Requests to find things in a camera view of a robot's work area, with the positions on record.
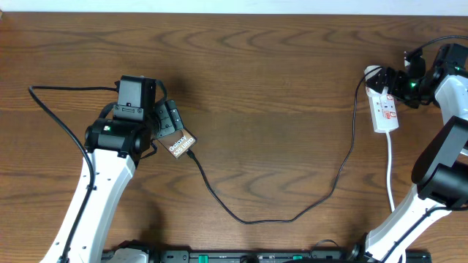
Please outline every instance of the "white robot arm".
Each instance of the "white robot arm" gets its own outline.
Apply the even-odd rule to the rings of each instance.
[[[429,103],[437,103],[442,111],[443,123],[446,125],[434,139],[435,143],[433,142],[418,159],[412,175],[415,184],[403,202],[383,224],[366,236],[364,254],[369,260],[397,263],[400,255],[420,234],[435,221],[450,214],[450,210],[435,211],[418,224],[393,249],[393,253],[388,255],[395,242],[400,240],[428,210],[436,207],[460,207],[467,201],[466,193],[459,192],[458,196],[450,194],[450,191],[466,188],[465,185],[468,183],[466,165],[456,162],[458,153],[468,154],[465,145],[468,140],[466,125],[468,78],[463,68],[467,56],[466,47],[457,44],[446,45],[441,48],[433,68],[424,77],[420,77],[421,71],[418,76],[418,73],[415,73],[418,69],[411,69],[411,63],[407,63],[409,73],[381,69],[370,73],[366,78],[366,84],[373,89],[372,92],[377,95],[386,93],[396,95],[397,99],[410,107],[417,107],[416,103],[424,99]],[[421,67],[420,55],[411,59],[416,61],[416,66]],[[369,66],[364,72],[370,72],[376,67]]]

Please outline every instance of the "white wall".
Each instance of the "white wall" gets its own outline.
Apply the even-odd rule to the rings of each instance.
[[[468,0],[0,0],[0,9],[42,12],[468,15]]]

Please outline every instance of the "white cable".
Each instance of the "white cable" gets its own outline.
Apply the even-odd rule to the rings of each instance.
[[[390,203],[390,209],[393,212],[395,210],[395,204],[393,203],[393,195],[392,195],[392,141],[390,139],[390,132],[386,131],[385,135],[387,135],[387,149],[388,149],[388,163],[387,163],[387,194],[388,194],[388,202]],[[406,251],[403,251],[401,254],[401,263],[406,263],[407,255]]]

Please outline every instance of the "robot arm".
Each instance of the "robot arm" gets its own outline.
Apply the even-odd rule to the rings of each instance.
[[[93,153],[88,153],[88,156],[95,167],[96,187],[89,197],[70,245],[68,255],[71,262],[101,261],[102,249],[118,201],[135,172],[135,163],[130,156],[121,158],[115,151],[103,149],[96,149]],[[43,263],[57,262],[62,255],[88,184],[89,169],[84,161],[75,195],[56,239],[42,260]]]
[[[43,263],[101,262],[102,249],[118,201],[134,175],[141,154],[149,149],[153,140],[164,139],[163,145],[176,145],[186,136],[176,104],[166,101],[162,83],[144,77],[122,76],[116,84],[118,102],[106,106],[86,130],[85,149],[94,168],[94,187],[87,202],[84,202],[91,175],[83,158],[85,161],[75,195]],[[155,102],[157,84],[164,96]],[[113,119],[106,119],[111,109]],[[181,148],[174,156],[180,156],[194,143],[195,139],[192,139],[190,144],[174,146]],[[85,207],[80,214],[78,211],[82,203]],[[122,248],[117,252],[109,263],[143,263],[150,260],[150,253],[138,249]]]
[[[468,166],[457,162],[467,155],[468,145],[468,74],[464,62],[468,48],[444,45],[432,68],[424,74],[421,51],[406,58],[407,72],[381,69],[366,79],[377,94],[391,94],[410,107],[435,103],[442,111],[444,128],[421,154],[412,171],[412,186],[403,202],[385,222],[366,236],[364,261],[398,262],[404,250],[449,210],[437,210],[407,235],[393,253],[392,247],[426,212],[435,207],[461,207],[468,201]],[[370,66],[368,72],[376,66]]]

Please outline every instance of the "black bracket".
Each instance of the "black bracket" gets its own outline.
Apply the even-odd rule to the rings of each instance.
[[[447,207],[468,201],[468,165],[457,161],[468,142],[468,121],[453,116],[419,156],[412,170],[421,199],[430,198]]]

